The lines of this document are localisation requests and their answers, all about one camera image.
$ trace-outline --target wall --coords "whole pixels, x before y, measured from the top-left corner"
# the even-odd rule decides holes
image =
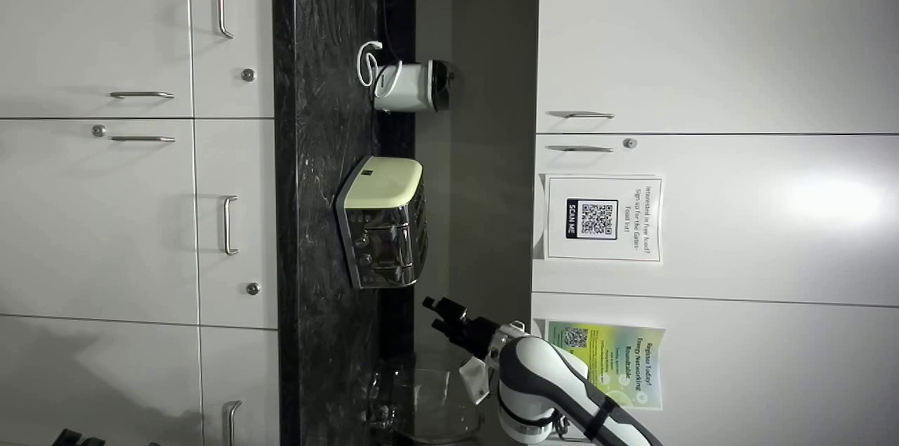
[[[417,0],[419,60],[438,55],[462,74],[449,113],[416,119],[427,174],[431,251],[416,286],[473,315],[530,317],[537,0]],[[416,340],[446,347],[416,312]],[[511,443],[491,399],[485,444]]]

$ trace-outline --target black granite countertop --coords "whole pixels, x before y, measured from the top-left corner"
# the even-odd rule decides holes
[[[414,59],[414,0],[385,0],[391,42]],[[383,39],[381,0],[273,0],[283,446],[372,442],[365,386],[412,349],[411,289],[351,288],[334,215],[364,155],[413,155],[410,115],[374,114],[353,69]]]

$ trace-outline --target chrome toaster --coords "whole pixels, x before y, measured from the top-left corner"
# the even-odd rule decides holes
[[[350,280],[355,288],[415,283],[428,253],[421,164],[366,156],[337,196]]]

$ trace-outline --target white cabinet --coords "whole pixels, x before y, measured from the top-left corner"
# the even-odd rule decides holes
[[[188,0],[0,4],[0,117],[192,115]]]
[[[192,125],[0,122],[0,314],[196,324]]]
[[[277,328],[274,122],[196,129],[200,322]]]
[[[47,445],[68,428],[202,443],[198,327],[0,317],[0,339],[0,442]]]
[[[273,117],[272,0],[190,0],[190,8],[197,117]]]
[[[531,310],[665,328],[664,409],[629,410],[665,446],[893,444],[899,434],[899,309],[535,293]]]
[[[203,327],[202,347],[204,444],[278,444],[278,333]]]
[[[899,132],[895,1],[540,0],[537,132]]]
[[[537,136],[533,290],[899,306],[897,159],[897,136]],[[661,177],[661,261],[547,258],[547,174]]]

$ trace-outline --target poster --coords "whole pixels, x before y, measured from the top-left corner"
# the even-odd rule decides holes
[[[546,340],[587,364],[587,379],[621,407],[662,408],[664,329],[546,322]]]
[[[546,177],[546,256],[661,261],[662,178]]]

